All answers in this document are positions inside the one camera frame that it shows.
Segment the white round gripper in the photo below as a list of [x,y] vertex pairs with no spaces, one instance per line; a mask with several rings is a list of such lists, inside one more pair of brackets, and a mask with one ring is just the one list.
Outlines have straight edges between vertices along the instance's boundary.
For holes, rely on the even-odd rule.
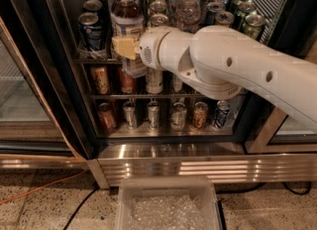
[[169,36],[173,31],[174,28],[167,26],[148,28],[139,41],[135,38],[113,37],[112,44],[115,52],[123,58],[135,59],[140,52],[142,62],[147,67],[172,71]]

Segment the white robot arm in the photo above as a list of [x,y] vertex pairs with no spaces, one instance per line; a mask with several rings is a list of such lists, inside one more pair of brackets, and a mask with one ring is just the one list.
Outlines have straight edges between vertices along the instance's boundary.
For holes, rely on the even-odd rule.
[[227,100],[245,88],[317,131],[317,65],[312,62],[222,26],[195,34],[161,26],[112,42],[118,55],[140,56],[146,66],[172,72],[211,99]]

